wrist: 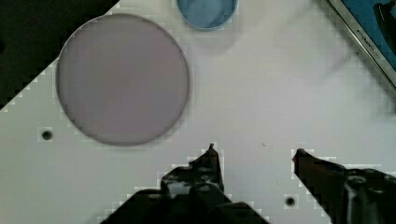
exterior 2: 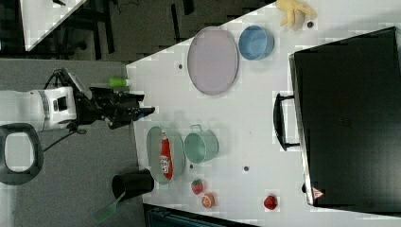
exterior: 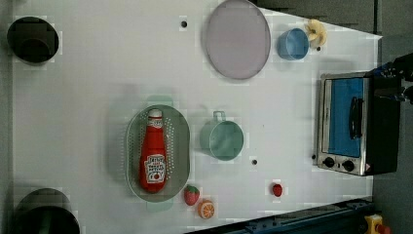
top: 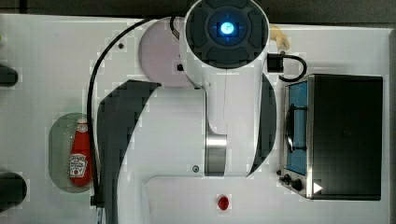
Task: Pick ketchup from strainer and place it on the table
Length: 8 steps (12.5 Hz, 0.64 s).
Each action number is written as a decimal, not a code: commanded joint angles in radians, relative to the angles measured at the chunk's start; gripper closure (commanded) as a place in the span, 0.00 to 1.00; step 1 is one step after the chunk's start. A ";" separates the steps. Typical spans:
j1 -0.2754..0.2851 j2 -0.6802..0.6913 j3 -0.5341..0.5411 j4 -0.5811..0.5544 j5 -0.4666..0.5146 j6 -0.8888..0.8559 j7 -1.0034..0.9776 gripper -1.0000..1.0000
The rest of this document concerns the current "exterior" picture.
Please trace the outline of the black robot base upper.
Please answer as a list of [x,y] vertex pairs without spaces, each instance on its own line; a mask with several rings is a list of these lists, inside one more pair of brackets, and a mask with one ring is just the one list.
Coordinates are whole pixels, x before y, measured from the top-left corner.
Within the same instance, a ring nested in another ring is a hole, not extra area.
[[44,63],[52,59],[59,48],[55,28],[36,17],[15,20],[8,29],[7,41],[13,53],[29,63]]

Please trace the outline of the black robot base lower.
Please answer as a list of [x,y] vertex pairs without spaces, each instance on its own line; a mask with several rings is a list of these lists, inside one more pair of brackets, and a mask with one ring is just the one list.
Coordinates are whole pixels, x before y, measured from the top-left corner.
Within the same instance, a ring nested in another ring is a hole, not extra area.
[[41,188],[19,202],[9,234],[81,234],[81,227],[64,193]]

